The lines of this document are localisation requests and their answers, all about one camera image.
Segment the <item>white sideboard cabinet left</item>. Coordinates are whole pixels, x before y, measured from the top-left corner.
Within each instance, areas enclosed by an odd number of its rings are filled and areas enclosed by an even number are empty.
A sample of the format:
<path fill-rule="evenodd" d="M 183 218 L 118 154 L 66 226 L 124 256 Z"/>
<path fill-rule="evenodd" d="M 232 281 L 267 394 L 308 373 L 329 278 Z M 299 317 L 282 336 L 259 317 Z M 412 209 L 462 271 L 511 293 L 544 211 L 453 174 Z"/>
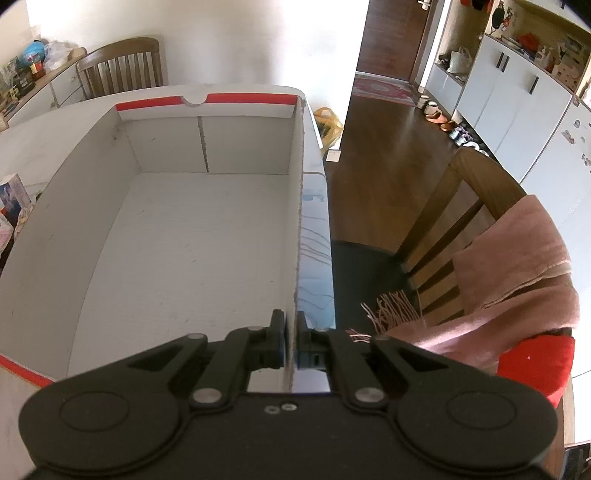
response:
<path fill-rule="evenodd" d="M 78 75 L 77 63 L 86 55 L 84 47 L 74 48 L 64 65 L 36 81 L 33 90 L 10 113 L 1 115 L 1 130 L 84 101 L 86 95 Z"/>

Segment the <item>yellow plastic bag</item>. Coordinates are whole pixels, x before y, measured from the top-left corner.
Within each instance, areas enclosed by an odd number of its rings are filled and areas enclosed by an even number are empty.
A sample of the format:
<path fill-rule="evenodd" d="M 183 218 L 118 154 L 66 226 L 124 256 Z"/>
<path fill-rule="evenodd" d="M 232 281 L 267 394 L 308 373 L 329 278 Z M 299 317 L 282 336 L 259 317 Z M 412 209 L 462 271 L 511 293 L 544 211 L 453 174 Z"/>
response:
<path fill-rule="evenodd" d="M 314 112 L 315 124 L 318 127 L 318 134 L 322 140 L 322 155 L 328 153 L 328 151 L 339 141 L 342 136 L 342 125 L 339 117 L 335 115 L 329 107 L 321 107 Z"/>

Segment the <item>pink fringed scarf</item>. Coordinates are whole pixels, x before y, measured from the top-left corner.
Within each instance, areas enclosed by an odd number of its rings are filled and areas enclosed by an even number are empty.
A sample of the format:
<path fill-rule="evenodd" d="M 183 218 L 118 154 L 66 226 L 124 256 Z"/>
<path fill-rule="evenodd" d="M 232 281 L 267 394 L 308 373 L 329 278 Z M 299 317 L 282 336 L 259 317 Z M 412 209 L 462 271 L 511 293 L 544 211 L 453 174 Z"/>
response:
<path fill-rule="evenodd" d="M 452 261 L 462 316 L 428 327 L 396 313 L 370 313 L 375 331 L 486 369 L 522 341 L 579 322 L 568 249 L 534 195 L 521 198 Z"/>

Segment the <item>wooden chair near right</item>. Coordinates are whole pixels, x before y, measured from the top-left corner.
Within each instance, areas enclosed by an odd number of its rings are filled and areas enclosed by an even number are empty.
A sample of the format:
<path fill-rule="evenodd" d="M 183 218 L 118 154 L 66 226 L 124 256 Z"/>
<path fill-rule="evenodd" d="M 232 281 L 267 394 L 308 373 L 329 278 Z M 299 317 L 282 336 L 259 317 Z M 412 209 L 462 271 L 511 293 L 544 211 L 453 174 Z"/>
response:
<path fill-rule="evenodd" d="M 453 255 L 526 193 L 498 162 L 468 148 L 428 176 L 329 167 L 335 322 L 375 332 L 381 295 L 403 291 L 420 327 L 449 327 L 465 314 Z"/>

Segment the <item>white tall cabinet right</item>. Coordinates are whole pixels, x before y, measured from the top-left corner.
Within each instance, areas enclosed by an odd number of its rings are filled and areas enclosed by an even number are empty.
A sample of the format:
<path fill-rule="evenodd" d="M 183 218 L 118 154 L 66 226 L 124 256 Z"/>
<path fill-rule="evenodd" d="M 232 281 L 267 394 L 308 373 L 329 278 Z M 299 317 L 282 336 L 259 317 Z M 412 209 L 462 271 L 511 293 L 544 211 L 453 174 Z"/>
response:
<path fill-rule="evenodd" d="M 556 131 L 574 94 L 508 45 L 485 36 L 468 80 L 433 66 L 426 91 L 457 113 L 515 180 L 522 181 Z"/>

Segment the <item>red patterned doormat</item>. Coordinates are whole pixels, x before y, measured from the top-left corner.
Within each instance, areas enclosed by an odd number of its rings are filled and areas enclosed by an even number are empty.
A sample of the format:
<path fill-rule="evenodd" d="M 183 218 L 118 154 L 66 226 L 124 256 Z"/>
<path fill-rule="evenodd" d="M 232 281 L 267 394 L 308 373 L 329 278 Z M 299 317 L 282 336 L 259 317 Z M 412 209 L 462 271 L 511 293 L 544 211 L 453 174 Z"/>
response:
<path fill-rule="evenodd" d="M 417 103 L 417 91 L 408 82 L 361 72 L 356 72 L 352 95 L 406 106 Z"/>

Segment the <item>white cardboard box red trim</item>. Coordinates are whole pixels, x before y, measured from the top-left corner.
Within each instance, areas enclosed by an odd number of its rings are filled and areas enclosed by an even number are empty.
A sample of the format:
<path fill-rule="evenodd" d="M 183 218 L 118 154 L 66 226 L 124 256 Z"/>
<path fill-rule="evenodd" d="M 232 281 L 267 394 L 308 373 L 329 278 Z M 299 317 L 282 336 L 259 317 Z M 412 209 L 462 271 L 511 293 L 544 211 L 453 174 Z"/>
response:
<path fill-rule="evenodd" d="M 32 461 L 41 387 L 280 309 L 335 324 L 328 184 L 301 91 L 194 85 L 109 95 L 3 132 L 36 204 L 1 273 L 1 475 Z"/>

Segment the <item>white tote bag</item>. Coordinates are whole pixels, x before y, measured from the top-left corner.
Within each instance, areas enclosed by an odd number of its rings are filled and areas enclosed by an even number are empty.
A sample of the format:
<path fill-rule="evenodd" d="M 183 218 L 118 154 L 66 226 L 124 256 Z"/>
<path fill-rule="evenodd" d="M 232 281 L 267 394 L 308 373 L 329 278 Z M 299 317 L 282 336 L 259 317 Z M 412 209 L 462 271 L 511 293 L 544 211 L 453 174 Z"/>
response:
<path fill-rule="evenodd" d="M 461 47 L 457 51 L 452 51 L 448 72 L 452 75 L 466 75 L 470 72 L 473 58 L 466 47 Z"/>

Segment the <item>wooden chair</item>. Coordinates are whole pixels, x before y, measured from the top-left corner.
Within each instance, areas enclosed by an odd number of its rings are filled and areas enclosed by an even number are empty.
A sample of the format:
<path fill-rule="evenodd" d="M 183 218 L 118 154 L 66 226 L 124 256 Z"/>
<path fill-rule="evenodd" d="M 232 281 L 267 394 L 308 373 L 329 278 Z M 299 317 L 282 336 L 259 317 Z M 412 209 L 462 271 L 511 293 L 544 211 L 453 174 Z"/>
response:
<path fill-rule="evenodd" d="M 105 45 L 79 60 L 76 68 L 87 99 L 164 85 L 160 45 L 151 37 Z"/>
<path fill-rule="evenodd" d="M 453 255 L 526 193 L 498 162 L 468 148 L 428 176 L 329 167 L 335 322 L 375 332 L 381 295 L 403 291 L 420 327 L 449 327 L 465 314 Z"/>

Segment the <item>shoes on floor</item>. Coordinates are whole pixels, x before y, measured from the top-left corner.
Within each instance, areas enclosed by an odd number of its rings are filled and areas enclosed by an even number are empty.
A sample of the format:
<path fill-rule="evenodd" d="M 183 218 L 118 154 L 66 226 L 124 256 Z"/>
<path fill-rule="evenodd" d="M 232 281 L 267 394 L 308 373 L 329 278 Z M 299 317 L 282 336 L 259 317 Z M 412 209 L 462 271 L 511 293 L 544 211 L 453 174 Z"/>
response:
<path fill-rule="evenodd" d="M 417 107 L 421 110 L 424 118 L 443 131 L 457 147 L 471 148 L 486 156 L 491 156 L 484 142 L 467 122 L 464 120 L 455 121 L 448 117 L 443 107 L 431 97 L 421 95 Z"/>

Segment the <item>dark wooden door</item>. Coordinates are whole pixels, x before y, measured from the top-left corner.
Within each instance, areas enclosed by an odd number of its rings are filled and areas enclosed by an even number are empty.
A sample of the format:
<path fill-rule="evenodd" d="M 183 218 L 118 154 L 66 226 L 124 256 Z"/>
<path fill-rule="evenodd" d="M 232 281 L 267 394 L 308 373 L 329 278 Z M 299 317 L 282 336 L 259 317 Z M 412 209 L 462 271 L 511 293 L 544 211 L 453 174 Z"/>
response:
<path fill-rule="evenodd" d="M 356 70 L 409 81 L 437 1 L 370 0 Z"/>

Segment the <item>wooden chair far left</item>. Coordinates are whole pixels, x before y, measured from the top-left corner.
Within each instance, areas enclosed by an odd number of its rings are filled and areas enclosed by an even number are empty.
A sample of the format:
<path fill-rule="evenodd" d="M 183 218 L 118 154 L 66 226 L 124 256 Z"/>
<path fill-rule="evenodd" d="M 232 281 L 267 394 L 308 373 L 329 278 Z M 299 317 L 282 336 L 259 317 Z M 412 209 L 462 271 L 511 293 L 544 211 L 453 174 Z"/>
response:
<path fill-rule="evenodd" d="M 160 45 L 151 37 L 105 45 L 79 60 L 76 68 L 87 99 L 164 85 Z"/>

